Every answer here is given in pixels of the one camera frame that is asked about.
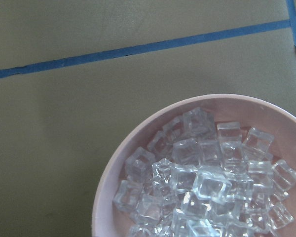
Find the floor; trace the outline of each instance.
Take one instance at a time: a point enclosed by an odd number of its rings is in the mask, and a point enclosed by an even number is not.
[[[213,93],[296,116],[296,0],[0,1],[0,237],[91,236],[119,143]]]

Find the plastic bowl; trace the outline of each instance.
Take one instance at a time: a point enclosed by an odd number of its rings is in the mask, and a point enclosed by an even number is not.
[[[170,105],[138,125],[119,145],[106,166],[95,195],[92,213],[93,237],[124,237],[132,222],[112,204],[123,164],[138,146],[146,147],[162,126],[186,111],[201,107],[215,121],[239,121],[241,127],[256,126],[275,136],[270,152],[296,170],[296,118],[285,110],[260,99],[233,94],[212,94],[186,99]],[[296,236],[296,186],[284,201],[295,221],[279,230],[283,237]]]

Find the round container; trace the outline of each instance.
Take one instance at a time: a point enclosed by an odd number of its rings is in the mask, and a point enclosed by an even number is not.
[[[138,125],[111,157],[95,195],[92,213],[93,237],[124,237],[132,222],[112,204],[121,180],[124,161],[138,146],[146,147],[154,134],[177,115],[195,107],[213,113],[216,122],[239,121],[241,127],[255,126],[275,136],[270,152],[296,170],[296,117],[260,99],[233,94],[212,94],[170,105]],[[284,205],[295,221],[279,230],[282,237],[296,236],[296,186],[289,190]]]

